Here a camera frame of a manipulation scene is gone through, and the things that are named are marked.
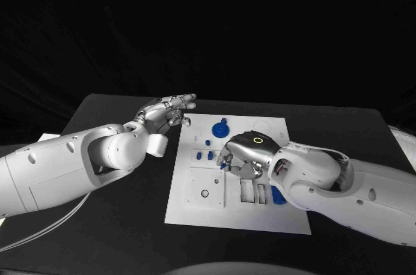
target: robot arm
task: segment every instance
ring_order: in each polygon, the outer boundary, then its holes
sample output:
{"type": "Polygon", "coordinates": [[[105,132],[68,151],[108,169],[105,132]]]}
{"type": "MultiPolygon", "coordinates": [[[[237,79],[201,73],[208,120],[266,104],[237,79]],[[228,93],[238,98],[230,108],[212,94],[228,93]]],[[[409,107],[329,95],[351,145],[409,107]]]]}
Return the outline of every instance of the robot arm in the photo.
{"type": "Polygon", "coordinates": [[[287,202],[374,238],[416,246],[416,176],[335,150],[276,142],[256,131],[227,142],[218,166],[244,179],[267,172],[287,202]],[[322,150],[341,155],[335,160],[322,150]],[[232,157],[245,163],[231,166],[232,157]]]}
{"type": "Polygon", "coordinates": [[[0,219],[48,209],[128,175],[146,153],[165,154],[165,132],[191,125],[195,94],[153,100],[134,120],[36,142],[0,158],[0,219]]]}

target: table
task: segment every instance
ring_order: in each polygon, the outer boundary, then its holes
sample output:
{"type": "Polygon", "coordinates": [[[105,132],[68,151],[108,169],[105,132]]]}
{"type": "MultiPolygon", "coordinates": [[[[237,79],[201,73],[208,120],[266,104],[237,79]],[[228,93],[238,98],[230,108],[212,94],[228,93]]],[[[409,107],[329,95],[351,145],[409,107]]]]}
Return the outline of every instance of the table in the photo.
{"type": "MultiPolygon", "coordinates": [[[[62,135],[131,120],[146,97],[91,94],[62,135]]],[[[290,140],[413,173],[377,110],[196,100],[189,112],[284,117],[290,140]]],[[[130,176],[92,192],[68,222],[0,253],[0,267],[49,274],[160,274],[188,265],[248,261],[318,274],[414,274],[416,248],[397,246],[308,212],[312,235],[163,223],[180,127],[163,158],[146,156],[130,176]]],[[[53,223],[81,199],[6,220],[0,244],[53,223]]]]}

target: blue piece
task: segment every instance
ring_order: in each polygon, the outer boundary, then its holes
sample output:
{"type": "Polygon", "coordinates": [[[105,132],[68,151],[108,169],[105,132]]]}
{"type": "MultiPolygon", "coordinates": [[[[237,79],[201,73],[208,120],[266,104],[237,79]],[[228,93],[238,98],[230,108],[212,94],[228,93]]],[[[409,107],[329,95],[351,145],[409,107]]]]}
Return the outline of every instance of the blue piece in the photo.
{"type": "Polygon", "coordinates": [[[271,186],[273,203],[277,205],[286,204],[286,199],[276,186],[271,186]]]}
{"type": "Polygon", "coordinates": [[[217,138],[224,138],[228,136],[230,128],[227,125],[227,119],[222,118],[221,122],[212,126],[212,134],[217,138]]]}

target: white robot arm casing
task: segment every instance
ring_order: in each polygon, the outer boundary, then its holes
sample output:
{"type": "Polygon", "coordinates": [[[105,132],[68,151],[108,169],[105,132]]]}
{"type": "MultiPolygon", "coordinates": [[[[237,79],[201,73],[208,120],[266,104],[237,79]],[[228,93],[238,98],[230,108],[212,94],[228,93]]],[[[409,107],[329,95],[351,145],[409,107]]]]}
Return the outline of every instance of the white robot arm casing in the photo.
{"type": "Polygon", "coordinates": [[[108,124],[36,142],[0,158],[0,218],[48,209],[131,173],[167,138],[137,122],[108,124]],[[94,170],[92,162],[107,167],[94,170]]]}
{"type": "Polygon", "coordinates": [[[416,246],[414,175],[354,159],[338,163],[319,150],[287,147],[276,153],[267,175],[297,208],[386,242],[416,246]],[[282,159],[287,162],[277,174],[282,159]],[[329,190],[335,181],[341,191],[329,190]]]}

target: black backdrop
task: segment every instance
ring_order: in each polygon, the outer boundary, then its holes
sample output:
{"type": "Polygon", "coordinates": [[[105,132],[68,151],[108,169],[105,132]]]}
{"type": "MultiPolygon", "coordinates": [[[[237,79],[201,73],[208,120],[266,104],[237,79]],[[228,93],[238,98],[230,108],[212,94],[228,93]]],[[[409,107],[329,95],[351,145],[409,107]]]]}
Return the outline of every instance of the black backdrop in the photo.
{"type": "Polygon", "coordinates": [[[59,133],[89,93],[368,107],[416,129],[414,0],[0,1],[0,144],[59,133]]]}

